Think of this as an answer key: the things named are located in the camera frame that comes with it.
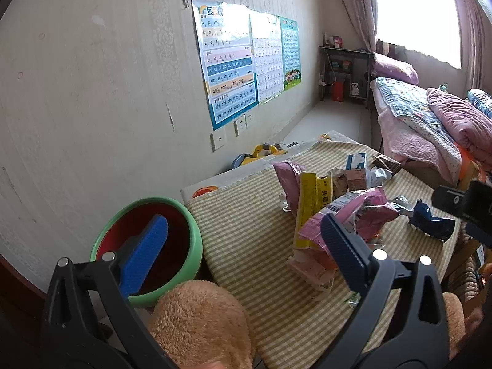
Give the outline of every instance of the white floor tile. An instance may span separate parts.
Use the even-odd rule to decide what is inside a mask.
[[[371,115],[362,105],[351,102],[320,101],[282,141],[310,140],[330,130],[344,134],[359,143],[371,145]]]

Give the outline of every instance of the crumpled plastic bag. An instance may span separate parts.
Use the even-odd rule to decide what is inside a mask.
[[[372,168],[367,177],[369,179],[369,187],[382,186],[384,182],[391,179],[393,173],[384,168]]]
[[[398,211],[400,215],[413,216],[413,207],[405,198],[405,196],[399,195],[389,201],[394,209]]]
[[[386,222],[399,216],[388,203],[382,186],[349,191],[337,198],[313,215],[299,230],[299,237],[314,241],[331,260],[333,258],[320,232],[321,220],[328,213],[333,213],[348,231],[357,233],[366,242],[371,242]]]
[[[294,217],[297,215],[297,205],[299,203],[299,178],[304,166],[292,161],[275,162],[272,164],[280,185],[284,189],[287,207],[282,207],[284,211],[291,211]]]

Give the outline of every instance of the plush toy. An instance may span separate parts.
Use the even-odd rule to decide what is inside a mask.
[[[483,276],[489,279],[492,264]],[[444,293],[450,358],[480,325],[481,307],[465,320],[458,297]],[[255,345],[240,302],[215,283],[192,280],[176,286],[156,305],[151,335],[181,369],[252,369]]]
[[[490,276],[492,276],[492,264],[485,266],[482,276],[487,282],[489,281]],[[465,319],[463,306],[458,297],[452,293],[444,293],[443,296],[448,318],[450,358],[453,358],[478,328],[484,313],[482,307],[478,307]]]

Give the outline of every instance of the cable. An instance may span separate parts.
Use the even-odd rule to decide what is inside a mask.
[[[333,81],[333,83],[330,83],[329,85],[325,85],[325,86],[333,86],[336,83],[336,73],[333,70],[333,66],[331,66],[330,55],[328,53],[326,53],[326,56],[328,58],[328,63],[330,64],[331,72],[333,72],[333,77],[335,78],[335,80]]]

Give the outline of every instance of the window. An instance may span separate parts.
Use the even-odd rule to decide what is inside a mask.
[[[461,68],[455,0],[377,0],[377,38]]]

